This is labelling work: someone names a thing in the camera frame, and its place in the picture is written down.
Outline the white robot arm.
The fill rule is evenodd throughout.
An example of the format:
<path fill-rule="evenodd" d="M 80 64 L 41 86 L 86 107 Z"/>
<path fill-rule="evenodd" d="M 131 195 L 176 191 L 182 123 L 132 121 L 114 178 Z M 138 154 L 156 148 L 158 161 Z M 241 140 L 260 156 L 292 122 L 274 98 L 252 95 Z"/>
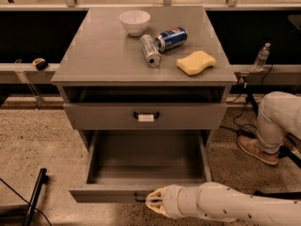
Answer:
<path fill-rule="evenodd" d="M 174 219 L 240 219 L 260 226 L 301 226 L 301 201 L 248 195 L 216 182 L 158 188 L 147 196 L 146 205 Z"/>

